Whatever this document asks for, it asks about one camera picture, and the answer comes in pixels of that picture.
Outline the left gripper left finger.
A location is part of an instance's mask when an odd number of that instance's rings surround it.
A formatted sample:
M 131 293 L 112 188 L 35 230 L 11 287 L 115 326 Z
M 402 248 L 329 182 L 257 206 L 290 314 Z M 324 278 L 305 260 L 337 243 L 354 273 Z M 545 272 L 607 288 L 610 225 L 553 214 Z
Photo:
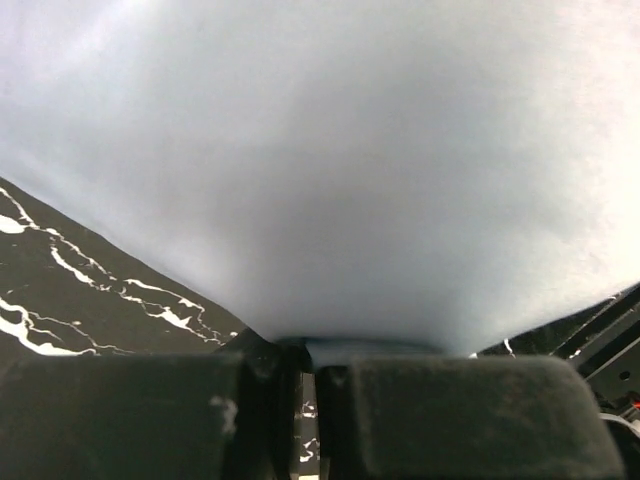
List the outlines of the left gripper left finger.
M 17 362 L 1 373 L 1 475 L 287 479 L 307 358 L 246 331 L 206 354 Z

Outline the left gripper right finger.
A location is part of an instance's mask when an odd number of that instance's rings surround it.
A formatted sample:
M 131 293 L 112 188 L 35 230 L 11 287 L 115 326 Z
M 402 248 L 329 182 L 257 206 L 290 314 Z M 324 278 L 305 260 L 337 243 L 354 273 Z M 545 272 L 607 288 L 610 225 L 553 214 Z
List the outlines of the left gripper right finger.
M 324 479 L 621 479 L 582 378 L 554 357 L 361 356 L 316 377 Z

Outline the light blue pillowcase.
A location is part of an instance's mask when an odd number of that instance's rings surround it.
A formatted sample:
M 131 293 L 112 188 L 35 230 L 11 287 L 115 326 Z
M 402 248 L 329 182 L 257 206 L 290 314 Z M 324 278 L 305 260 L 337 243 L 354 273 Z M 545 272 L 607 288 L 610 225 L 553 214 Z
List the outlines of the light blue pillowcase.
M 5 1 L 1 174 L 319 362 L 468 355 L 639 280 L 639 5 Z

